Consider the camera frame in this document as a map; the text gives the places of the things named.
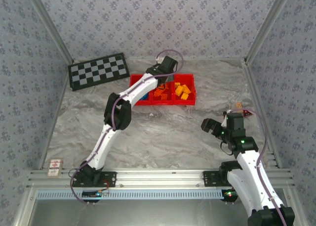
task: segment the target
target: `small label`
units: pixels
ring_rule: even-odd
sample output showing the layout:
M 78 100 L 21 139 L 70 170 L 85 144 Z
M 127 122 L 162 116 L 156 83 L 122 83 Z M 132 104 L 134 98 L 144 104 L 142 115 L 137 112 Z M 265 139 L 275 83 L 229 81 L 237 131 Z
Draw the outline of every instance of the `small label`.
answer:
M 63 159 L 62 158 L 52 158 L 49 160 L 48 164 L 48 178 L 59 178 L 61 174 L 63 166 Z

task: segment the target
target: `black and white checkerboard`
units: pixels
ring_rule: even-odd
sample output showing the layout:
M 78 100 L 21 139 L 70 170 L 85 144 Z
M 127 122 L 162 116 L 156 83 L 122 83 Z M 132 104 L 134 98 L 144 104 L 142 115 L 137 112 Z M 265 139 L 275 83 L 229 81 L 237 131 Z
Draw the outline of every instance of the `black and white checkerboard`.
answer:
M 69 65 L 68 72 L 73 91 L 129 77 L 123 53 Z

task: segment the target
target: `wall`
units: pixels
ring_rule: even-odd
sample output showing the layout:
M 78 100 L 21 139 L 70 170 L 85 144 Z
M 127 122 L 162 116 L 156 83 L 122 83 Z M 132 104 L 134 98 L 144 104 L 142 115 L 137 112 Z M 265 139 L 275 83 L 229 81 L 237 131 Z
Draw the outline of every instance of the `wall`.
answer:
M 67 66 L 29 0 L 0 0 L 0 225 L 38 167 Z
M 74 59 L 245 57 L 274 0 L 42 0 Z
M 282 164 L 316 225 L 316 0 L 288 0 L 252 62 Z

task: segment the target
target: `gray marble surface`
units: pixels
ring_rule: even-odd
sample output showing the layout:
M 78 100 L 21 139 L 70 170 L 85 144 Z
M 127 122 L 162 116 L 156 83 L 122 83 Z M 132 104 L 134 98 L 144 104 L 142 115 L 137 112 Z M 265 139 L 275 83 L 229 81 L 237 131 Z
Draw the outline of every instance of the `gray marble surface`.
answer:
M 143 73 L 154 63 L 127 60 L 131 73 Z M 223 153 L 220 141 L 203 132 L 200 125 L 204 118 L 221 121 L 223 111 L 234 108 L 237 101 L 252 107 L 240 62 L 186 61 L 181 73 L 194 74 L 196 105 L 134 106 L 131 124 L 110 150 L 106 168 L 218 168 L 223 161 L 234 159 Z M 128 86 L 129 78 L 75 92 L 68 86 L 45 165 L 50 158 L 60 157 L 64 167 L 79 166 L 100 136 L 109 94 Z M 247 136 L 253 136 L 262 149 L 256 117 L 245 119 L 245 127 Z

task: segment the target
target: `purple cable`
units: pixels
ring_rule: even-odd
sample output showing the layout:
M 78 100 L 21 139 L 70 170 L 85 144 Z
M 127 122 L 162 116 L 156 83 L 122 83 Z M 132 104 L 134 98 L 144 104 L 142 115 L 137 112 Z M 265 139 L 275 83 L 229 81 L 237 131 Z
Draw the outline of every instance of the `purple cable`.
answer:
M 265 182 L 264 182 L 264 180 L 263 180 L 263 178 L 262 178 L 262 175 L 261 175 L 261 172 L 260 172 L 260 167 L 259 167 L 259 164 L 260 164 L 260 162 L 261 162 L 261 160 L 262 160 L 263 154 L 264 154 L 264 152 L 265 152 L 265 150 L 266 150 L 266 148 L 267 148 L 267 137 L 268 137 L 268 127 L 267 127 L 267 124 L 266 124 L 265 120 L 263 119 L 263 117 L 260 116 L 260 115 L 258 114 L 258 112 L 256 112 L 255 110 L 248 109 L 248 108 L 239 108 L 239 109 L 234 109 L 234 110 L 232 110 L 231 112 L 237 112 L 237 111 L 241 111 L 241 110 L 242 110 L 242 111 L 249 111 L 249 112 L 252 112 L 252 113 L 256 114 L 256 115 L 260 118 L 260 120 L 263 122 L 263 125 L 264 125 L 264 127 L 265 127 L 265 143 L 264 143 L 264 145 L 263 145 L 263 149 L 262 149 L 262 151 L 261 151 L 261 153 L 260 153 L 260 155 L 259 155 L 259 157 L 258 157 L 257 163 L 256 163 L 256 165 L 257 165 L 257 173 L 258 173 L 258 176 L 259 176 L 259 179 L 260 179 L 260 181 L 261 181 L 261 184 L 262 184 L 263 188 L 265 189 L 265 191 L 266 191 L 266 193 L 268 194 L 269 198 L 271 199 L 273 205 L 275 206 L 278 215 L 280 216 L 280 219 L 281 219 L 281 221 L 282 221 L 282 223 L 283 223 L 283 226 L 287 226 L 287 224 L 286 224 L 286 222 L 285 222 L 285 219 L 284 219 L 284 217 L 283 217 L 283 215 L 282 215 L 280 209 L 279 209 L 278 206 L 277 206 L 276 201 L 273 199 L 271 193 L 269 192 L 269 189 L 268 189 L 267 185 L 265 184 Z
M 152 79 L 152 78 L 168 77 L 168 76 L 174 75 L 174 74 L 178 73 L 178 72 L 182 69 L 182 67 L 183 67 L 183 65 L 184 65 L 183 56 L 182 56 L 182 54 L 181 54 L 180 52 L 178 52 L 178 51 L 176 51 L 176 50 L 174 50 L 174 49 L 165 49 L 165 50 L 163 50 L 162 52 L 160 52 L 160 53 L 156 56 L 156 59 L 158 59 L 158 57 L 159 57 L 162 53 L 164 53 L 164 52 L 166 52 L 166 51 L 173 51 L 173 52 L 177 53 L 178 55 L 180 55 L 180 57 L 181 57 L 181 66 L 180 66 L 180 68 L 179 68 L 176 72 L 173 72 L 173 73 L 170 73 L 170 74 L 159 74 L 159 75 L 150 76 L 150 77 L 148 77 L 148 78 L 145 78 L 145 79 L 144 79 L 144 82 L 147 81 L 147 80 L 149 80 L 149 79 Z M 114 131 L 115 131 L 114 110 L 115 110 L 115 107 L 117 106 L 117 103 L 118 103 L 122 98 L 126 97 L 126 96 L 129 95 L 131 92 L 133 92 L 133 91 L 134 91 L 136 88 L 138 88 L 141 84 L 142 84 L 142 83 L 137 84 L 137 85 L 136 85 L 135 87 L 133 87 L 129 92 L 127 92 L 127 94 L 124 94 L 124 95 L 120 96 L 120 97 L 114 102 L 114 105 L 113 105 L 113 108 L 112 108 L 112 112 L 111 112 L 112 126 L 113 126 L 113 130 L 114 130 Z
M 88 159 L 88 161 L 86 161 L 84 164 L 82 164 L 82 165 L 75 171 L 75 173 L 72 175 L 72 177 L 70 178 L 70 189 L 71 189 L 71 191 L 73 192 L 75 198 L 76 198 L 79 202 L 81 202 L 81 203 L 83 203 L 83 204 L 87 204 L 87 203 L 84 202 L 82 199 L 80 199 L 80 198 L 77 196 L 77 194 L 75 193 L 75 190 L 74 190 L 74 188 L 73 188 L 73 181 L 74 181 L 75 175 L 95 157 L 95 155 L 98 153 L 98 151 L 99 151 L 99 149 L 100 149 L 100 147 L 101 147 L 101 144 L 102 144 L 102 142 L 103 142 L 105 136 L 106 136 L 107 133 L 108 133 L 110 130 L 112 130 L 112 129 L 113 129 L 113 128 L 108 128 L 108 129 L 105 131 L 105 133 L 104 133 L 103 136 L 102 136 L 102 139 L 100 140 L 100 143 L 99 143 L 97 149 L 95 150 L 95 153 L 91 156 L 91 158 Z

